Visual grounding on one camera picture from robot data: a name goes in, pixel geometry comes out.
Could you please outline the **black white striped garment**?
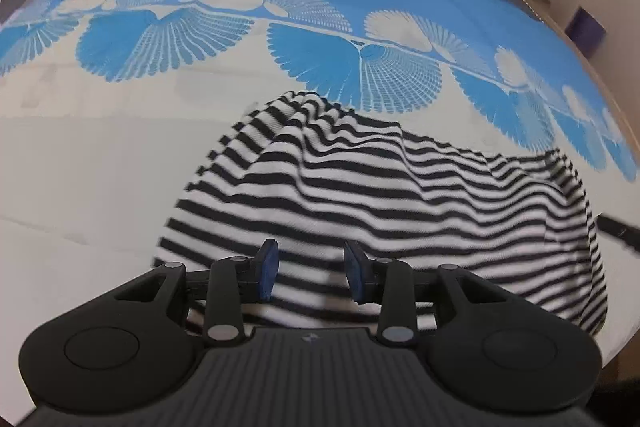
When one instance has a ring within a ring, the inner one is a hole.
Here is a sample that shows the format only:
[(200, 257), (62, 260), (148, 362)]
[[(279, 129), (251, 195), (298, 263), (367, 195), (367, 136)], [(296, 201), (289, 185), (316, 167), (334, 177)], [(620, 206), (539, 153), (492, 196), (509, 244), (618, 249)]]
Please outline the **black white striped garment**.
[(595, 334), (608, 314), (584, 184), (559, 150), (484, 155), (364, 117), (312, 92), (243, 116), (186, 184), (156, 257), (190, 269), (277, 241), (253, 324), (373, 325), (349, 297), (343, 246), (431, 271), (468, 269)]

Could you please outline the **blue white patterned bedsheet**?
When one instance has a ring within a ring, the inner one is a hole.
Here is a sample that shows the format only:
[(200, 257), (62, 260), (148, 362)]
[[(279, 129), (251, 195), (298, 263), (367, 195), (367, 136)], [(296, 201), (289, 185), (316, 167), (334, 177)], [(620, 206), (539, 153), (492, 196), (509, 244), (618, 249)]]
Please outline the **blue white patterned bedsheet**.
[[(55, 315), (161, 265), (186, 184), (243, 116), (312, 92), (484, 155), (559, 150), (596, 219), (639, 220), (639, 165), (574, 51), (518, 0), (27, 0), (1, 27), (1, 414)], [(639, 257), (597, 230), (611, 360)]]

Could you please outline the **purple box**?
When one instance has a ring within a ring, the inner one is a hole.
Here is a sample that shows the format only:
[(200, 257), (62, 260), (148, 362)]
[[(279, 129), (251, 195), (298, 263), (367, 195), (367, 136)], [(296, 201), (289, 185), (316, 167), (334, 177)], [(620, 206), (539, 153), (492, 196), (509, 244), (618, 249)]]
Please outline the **purple box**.
[(567, 24), (565, 33), (585, 58), (593, 57), (606, 36), (605, 28), (582, 6)]

